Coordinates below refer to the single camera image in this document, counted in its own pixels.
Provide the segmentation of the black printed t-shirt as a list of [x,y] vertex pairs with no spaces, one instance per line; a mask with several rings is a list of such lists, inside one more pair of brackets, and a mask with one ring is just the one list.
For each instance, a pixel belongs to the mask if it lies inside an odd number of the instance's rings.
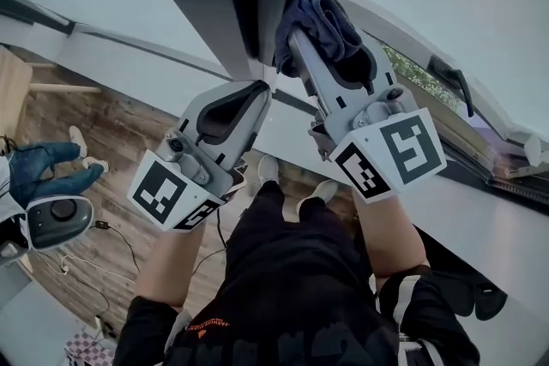
[[348,273],[312,266],[232,279],[189,321],[136,297],[113,366],[480,366],[480,353],[429,267],[373,296]]

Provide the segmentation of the person's right white shoe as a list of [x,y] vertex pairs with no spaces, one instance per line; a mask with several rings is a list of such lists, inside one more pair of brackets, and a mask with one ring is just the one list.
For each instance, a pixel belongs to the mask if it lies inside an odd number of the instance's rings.
[[313,198],[319,198],[324,203],[331,201],[337,194],[338,188],[339,188],[339,183],[336,182],[335,180],[329,179],[329,180],[320,182],[309,196],[305,197],[304,199],[300,200],[297,203],[296,213],[299,213],[300,208],[306,201],[311,200]]

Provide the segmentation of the black trousers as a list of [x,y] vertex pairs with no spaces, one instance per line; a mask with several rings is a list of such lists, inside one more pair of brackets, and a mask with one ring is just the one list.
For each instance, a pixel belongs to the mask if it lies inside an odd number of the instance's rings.
[[258,190],[227,242],[219,293],[243,299],[280,293],[297,300],[342,289],[374,307],[363,257],[337,215],[312,197],[301,207],[299,222],[287,222],[284,200],[275,181]]

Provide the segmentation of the person's right forearm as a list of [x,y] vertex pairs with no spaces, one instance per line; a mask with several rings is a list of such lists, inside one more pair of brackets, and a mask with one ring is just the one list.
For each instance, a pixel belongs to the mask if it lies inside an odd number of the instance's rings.
[[378,290],[396,273],[429,265],[423,241],[398,196],[368,204],[357,190],[352,194]]

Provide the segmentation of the person's left white shoe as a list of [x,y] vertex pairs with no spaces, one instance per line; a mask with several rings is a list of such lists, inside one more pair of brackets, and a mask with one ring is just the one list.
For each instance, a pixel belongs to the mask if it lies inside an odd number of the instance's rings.
[[275,157],[265,154],[257,166],[259,183],[264,185],[267,182],[279,183],[279,164]]

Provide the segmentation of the light wooden chair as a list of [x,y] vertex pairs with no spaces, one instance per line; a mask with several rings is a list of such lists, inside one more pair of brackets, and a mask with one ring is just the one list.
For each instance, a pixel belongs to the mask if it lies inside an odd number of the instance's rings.
[[93,81],[55,63],[29,62],[0,45],[0,149],[68,141],[69,126],[90,127],[103,92]]

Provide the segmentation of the dark blue cloth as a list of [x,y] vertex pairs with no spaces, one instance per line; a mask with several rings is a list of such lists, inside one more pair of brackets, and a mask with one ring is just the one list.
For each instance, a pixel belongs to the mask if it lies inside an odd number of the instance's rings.
[[274,65],[279,73],[299,76],[289,46],[295,28],[334,66],[352,69],[369,65],[362,39],[337,0],[292,0],[275,31]]

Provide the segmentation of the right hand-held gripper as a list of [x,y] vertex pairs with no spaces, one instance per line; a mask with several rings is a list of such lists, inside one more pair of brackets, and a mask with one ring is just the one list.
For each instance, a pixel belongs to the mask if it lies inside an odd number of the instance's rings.
[[322,110],[309,129],[321,158],[336,164],[370,204],[438,174],[447,160],[430,112],[410,90],[393,86],[395,72],[381,44],[364,31],[359,36],[358,52],[339,62],[300,29],[289,45],[305,91]]

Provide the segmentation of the green outdoor bushes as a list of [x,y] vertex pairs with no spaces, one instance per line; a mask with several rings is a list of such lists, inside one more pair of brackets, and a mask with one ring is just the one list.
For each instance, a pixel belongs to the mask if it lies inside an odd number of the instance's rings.
[[393,70],[428,92],[431,96],[444,103],[453,112],[457,112],[460,106],[460,100],[451,93],[446,87],[441,85],[435,78],[433,78],[427,71],[422,69],[417,63],[414,63],[407,57],[389,47],[388,45],[381,44],[381,47],[387,54]]

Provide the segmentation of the person's white shoe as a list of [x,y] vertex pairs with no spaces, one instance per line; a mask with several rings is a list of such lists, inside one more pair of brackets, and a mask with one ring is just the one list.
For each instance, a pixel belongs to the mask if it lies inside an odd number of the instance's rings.
[[265,154],[257,166],[259,183],[264,185],[267,182],[279,183],[279,164],[275,157]]
[[299,213],[300,208],[306,201],[311,200],[313,198],[319,198],[324,203],[331,201],[337,194],[338,188],[339,188],[339,183],[336,182],[335,180],[329,179],[329,180],[320,182],[309,196],[305,197],[304,199],[300,200],[297,203],[296,213]]

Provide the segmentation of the white crumpled paper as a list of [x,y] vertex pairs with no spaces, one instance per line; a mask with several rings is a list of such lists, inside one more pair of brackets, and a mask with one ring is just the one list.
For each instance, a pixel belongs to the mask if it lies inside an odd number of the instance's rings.
[[549,141],[544,141],[537,135],[529,136],[524,143],[524,153],[532,166],[549,165]]

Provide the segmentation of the black office chair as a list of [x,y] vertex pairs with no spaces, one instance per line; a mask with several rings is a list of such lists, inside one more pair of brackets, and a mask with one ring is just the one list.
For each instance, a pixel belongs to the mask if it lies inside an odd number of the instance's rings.
[[475,314],[479,321],[489,321],[502,311],[508,299],[503,290],[426,232],[417,231],[437,284],[456,315]]

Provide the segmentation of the grey oval device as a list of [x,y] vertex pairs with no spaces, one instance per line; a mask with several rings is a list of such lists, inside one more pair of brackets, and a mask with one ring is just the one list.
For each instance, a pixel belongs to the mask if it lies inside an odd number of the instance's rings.
[[80,195],[54,195],[37,198],[27,206],[30,246],[47,250],[81,236],[93,223],[94,206]]

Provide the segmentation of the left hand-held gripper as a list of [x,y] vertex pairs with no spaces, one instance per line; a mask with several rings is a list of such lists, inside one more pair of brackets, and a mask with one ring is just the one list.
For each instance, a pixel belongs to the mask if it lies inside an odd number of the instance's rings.
[[246,186],[247,164],[240,158],[256,138],[270,100],[270,88],[260,80],[226,82],[197,95],[181,117],[180,131],[202,150],[177,130],[167,131],[156,151],[144,153],[128,200],[162,231],[197,228]]

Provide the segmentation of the person's left forearm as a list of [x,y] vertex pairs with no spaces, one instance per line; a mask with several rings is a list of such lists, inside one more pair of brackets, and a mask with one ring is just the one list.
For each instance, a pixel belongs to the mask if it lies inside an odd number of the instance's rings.
[[182,309],[204,231],[200,224],[187,233],[162,232],[137,276],[135,296]]

